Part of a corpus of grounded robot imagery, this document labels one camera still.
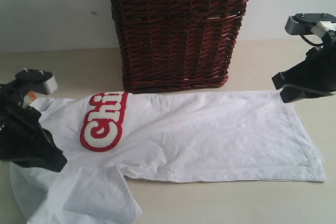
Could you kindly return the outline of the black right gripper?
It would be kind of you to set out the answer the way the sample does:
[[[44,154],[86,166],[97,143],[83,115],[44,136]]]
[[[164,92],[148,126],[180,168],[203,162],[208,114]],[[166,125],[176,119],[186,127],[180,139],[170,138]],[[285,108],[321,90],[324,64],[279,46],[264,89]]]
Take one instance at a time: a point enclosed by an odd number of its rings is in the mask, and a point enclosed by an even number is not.
[[[317,44],[304,38],[312,46],[305,61],[271,78],[277,90],[282,88],[283,103],[335,95],[335,31],[326,32],[321,40]]]

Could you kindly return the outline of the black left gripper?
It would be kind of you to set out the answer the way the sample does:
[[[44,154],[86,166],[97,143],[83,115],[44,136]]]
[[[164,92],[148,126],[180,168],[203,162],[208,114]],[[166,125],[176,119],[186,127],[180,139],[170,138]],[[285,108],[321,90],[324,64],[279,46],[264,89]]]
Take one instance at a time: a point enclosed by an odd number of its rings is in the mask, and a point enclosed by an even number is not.
[[[41,113],[24,105],[29,92],[50,94],[46,84],[1,84],[1,161],[23,168],[42,168],[60,173],[67,164],[52,134],[42,128]]]

